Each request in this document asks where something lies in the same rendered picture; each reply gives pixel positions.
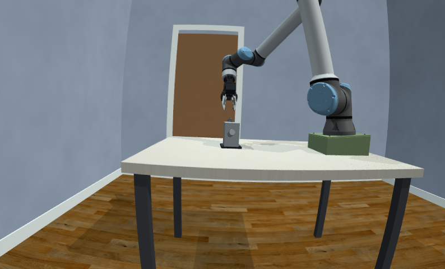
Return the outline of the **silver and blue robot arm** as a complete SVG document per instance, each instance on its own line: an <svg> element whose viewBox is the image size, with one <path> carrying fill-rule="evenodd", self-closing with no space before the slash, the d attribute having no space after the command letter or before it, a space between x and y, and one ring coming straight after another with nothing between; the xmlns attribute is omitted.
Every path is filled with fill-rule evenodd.
<svg viewBox="0 0 445 269"><path fill-rule="evenodd" d="M330 49L320 5L322 0L296 0L298 7L254 51L242 47L222 60L222 80L227 75L237 79L237 68L242 64L264 65L272 53L301 23L307 42L313 78L307 93L309 107L317 114L326 115L323 135L356 135L352 120L351 88L340 83L334 75Z"/></svg>

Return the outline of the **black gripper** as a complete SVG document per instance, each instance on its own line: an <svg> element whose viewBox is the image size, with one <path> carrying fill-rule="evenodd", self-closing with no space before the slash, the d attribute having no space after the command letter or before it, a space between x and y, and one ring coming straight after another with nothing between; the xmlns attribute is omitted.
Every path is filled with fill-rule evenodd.
<svg viewBox="0 0 445 269"><path fill-rule="evenodd" d="M221 93L221 102L224 111L225 111L225 104L226 104L225 102L227 96L231 97L231 100L233 102L233 111L234 111L237 104L238 95L236 93L236 82L233 75L227 75L224 77L224 89L223 92Z"/></svg>

